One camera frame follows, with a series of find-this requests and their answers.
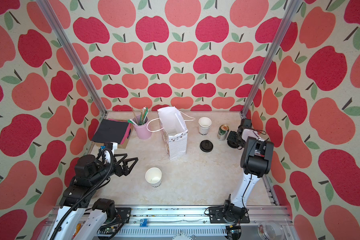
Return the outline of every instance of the white paper cup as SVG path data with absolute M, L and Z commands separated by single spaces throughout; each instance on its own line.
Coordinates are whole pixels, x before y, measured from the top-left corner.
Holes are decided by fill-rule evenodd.
M 153 187 L 158 187 L 161 184 L 161 171 L 157 167 L 148 169 L 145 173 L 145 180 L 149 182 Z
M 207 135 L 209 128 L 212 125 L 212 121 L 209 118 L 202 117 L 199 119 L 199 133 L 200 135 Z

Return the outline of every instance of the black cup lid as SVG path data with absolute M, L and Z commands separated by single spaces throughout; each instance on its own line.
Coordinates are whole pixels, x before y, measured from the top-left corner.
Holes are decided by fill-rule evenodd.
M 209 140 L 204 140 L 200 143 L 200 149 L 203 151 L 203 152 L 210 152 L 212 151 L 213 149 L 213 144 L 211 141 Z

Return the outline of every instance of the pink pen holder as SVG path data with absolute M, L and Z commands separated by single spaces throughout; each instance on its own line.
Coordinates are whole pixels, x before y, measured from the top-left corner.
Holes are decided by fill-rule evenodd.
M 132 120 L 136 123 L 140 122 L 140 114 L 137 115 L 136 118 L 133 118 Z M 138 125 L 138 126 L 134 125 L 135 131 L 137 133 L 137 137 L 139 137 L 140 139 L 143 139 L 143 140 L 148 139 L 152 135 L 152 132 L 148 131 L 148 129 L 147 129 L 147 127 L 149 127 L 148 122 L 149 122 L 148 118 L 145 118 L 145 122 L 143 125 Z

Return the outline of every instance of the paper bag handle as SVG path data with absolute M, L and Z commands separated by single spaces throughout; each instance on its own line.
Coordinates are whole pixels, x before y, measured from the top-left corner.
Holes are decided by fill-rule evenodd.
M 158 131 L 160 131 L 161 129 L 164 129 L 164 128 L 161 128 L 161 129 L 155 130 L 155 131 L 149 130 L 148 125 L 149 125 L 152 121 L 155 121 L 155 120 L 157 120 L 157 119 L 160 119 L 160 118 L 155 118 L 155 119 L 152 119 L 151 121 L 148 122 L 148 124 L 147 124 L 147 130 L 148 130 L 148 131 L 150 131 L 150 132 L 158 132 Z
M 185 116 L 187 116 L 188 118 L 192 118 L 192 117 L 188 116 L 187 114 L 185 114 L 183 112 L 181 112 L 181 113 L 184 114 Z

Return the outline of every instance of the black cable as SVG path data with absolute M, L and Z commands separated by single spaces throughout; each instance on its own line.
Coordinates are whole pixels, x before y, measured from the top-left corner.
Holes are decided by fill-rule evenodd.
M 210 206 L 210 207 L 224 207 L 224 205 Z M 209 214 L 206 214 L 205 212 L 206 212 L 210 207 L 207 207 L 207 208 L 204 210 L 204 215 L 209 215 Z
M 53 233 L 51 235 L 51 238 L 50 240 L 54 240 L 58 231 L 60 230 L 61 228 L 61 225 L 62 223 L 64 222 L 64 220 L 68 217 L 68 215 L 74 210 L 76 209 L 79 204 L 84 200 L 86 199 L 92 192 L 94 192 L 96 189 L 99 188 L 99 186 L 110 176 L 110 173 L 112 171 L 112 168 L 113 168 L 113 163 L 114 163 L 114 156 L 112 154 L 112 151 L 111 149 L 109 148 L 104 148 L 101 153 L 104 154 L 105 151 L 108 151 L 109 152 L 109 155 L 110 155 L 110 164 L 109 164 L 109 169 L 106 173 L 106 175 L 104 175 L 104 177 L 95 185 L 93 185 L 86 194 L 84 194 L 81 199 L 79 199 L 65 214 L 64 216 L 62 216 L 62 218 L 60 219 L 60 221 L 58 222 L 58 224 L 56 225 L 56 228 L 53 230 Z
M 109 184 L 109 182 L 110 182 L 110 177 L 108 178 L 108 181 L 107 181 L 105 184 L 101 185 L 101 186 L 98 188 L 98 190 L 101 189 L 102 187 L 104 187 L 105 185 Z

